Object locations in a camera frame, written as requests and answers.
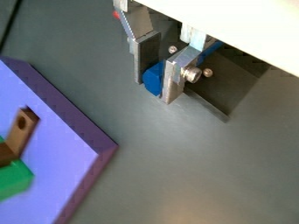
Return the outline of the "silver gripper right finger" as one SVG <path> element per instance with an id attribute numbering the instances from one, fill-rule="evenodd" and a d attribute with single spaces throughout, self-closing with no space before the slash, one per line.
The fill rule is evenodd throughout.
<path id="1" fill-rule="evenodd" d="M 181 41 L 187 46 L 165 62 L 162 100 L 170 104 L 183 93 L 186 82 L 195 83 L 202 77 L 198 68 L 203 55 L 214 50 L 219 41 L 186 23 L 182 24 Z"/>

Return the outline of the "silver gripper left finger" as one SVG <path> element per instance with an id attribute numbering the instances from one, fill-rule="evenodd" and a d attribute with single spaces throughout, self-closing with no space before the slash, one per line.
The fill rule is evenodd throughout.
<path id="1" fill-rule="evenodd" d="M 134 0 L 113 0 L 117 14 L 129 37 L 134 55 L 134 76 L 143 83 L 143 73 L 159 62 L 162 33 L 153 25 L 149 8 Z"/>

